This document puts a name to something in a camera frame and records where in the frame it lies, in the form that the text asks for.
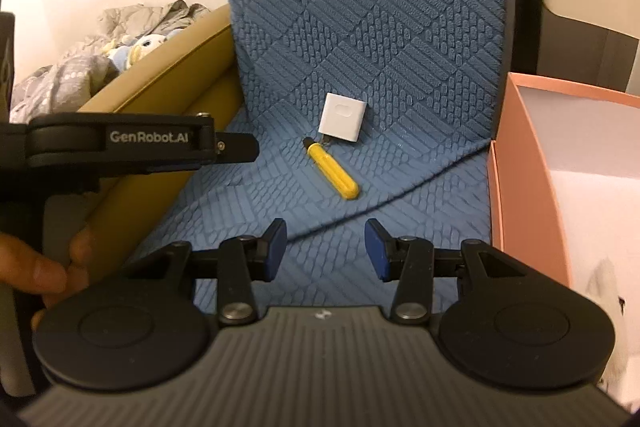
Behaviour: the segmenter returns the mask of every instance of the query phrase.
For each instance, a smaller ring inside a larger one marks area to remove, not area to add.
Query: textured blue seat cover
[[[229,130],[260,142],[253,164],[210,166],[188,182],[134,258],[168,241],[212,248],[283,217],[289,246],[267,305],[388,306],[364,222],[437,247],[488,240],[486,146],[502,60],[505,0],[229,0],[246,109]],[[328,92],[367,102],[356,144],[329,150],[360,184],[345,201],[302,147]],[[196,302],[214,309],[215,284]],[[434,307],[455,299],[436,282]]]

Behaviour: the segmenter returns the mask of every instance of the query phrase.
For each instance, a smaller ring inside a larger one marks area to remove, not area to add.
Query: round black disc
[[[162,281],[118,279],[55,306],[33,336],[47,372],[89,391],[149,387],[188,368],[204,352],[202,313]]]
[[[496,279],[442,316],[446,355],[488,383],[551,391],[597,381],[614,346],[609,317],[553,281]]]

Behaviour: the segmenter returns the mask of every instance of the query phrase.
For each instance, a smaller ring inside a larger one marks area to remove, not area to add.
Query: yellow screwdriver
[[[324,177],[340,192],[345,200],[354,200],[360,193],[358,184],[351,179],[340,164],[319,143],[306,137],[302,140],[306,153],[313,158]]]

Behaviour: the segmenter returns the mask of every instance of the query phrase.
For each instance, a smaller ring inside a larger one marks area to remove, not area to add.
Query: finger
[[[66,287],[63,292],[42,296],[42,301],[47,308],[55,306],[60,301],[74,295],[89,286],[89,272],[85,267],[69,265],[66,269]]]
[[[17,237],[0,233],[0,282],[27,293],[59,293],[66,272]]]
[[[91,254],[93,251],[94,236],[91,233],[89,227],[85,227],[71,240],[69,245],[69,256],[71,262],[78,266],[87,266],[91,261]]]
[[[40,321],[44,317],[44,312],[45,311],[46,310],[40,310],[39,312],[35,312],[33,317],[31,317],[31,331],[35,331],[36,330],[36,328],[40,324]]]

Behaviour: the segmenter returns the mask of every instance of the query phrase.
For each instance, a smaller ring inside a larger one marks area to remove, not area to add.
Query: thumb
[[[26,293],[59,293],[66,271],[17,237],[0,233],[0,282]]]

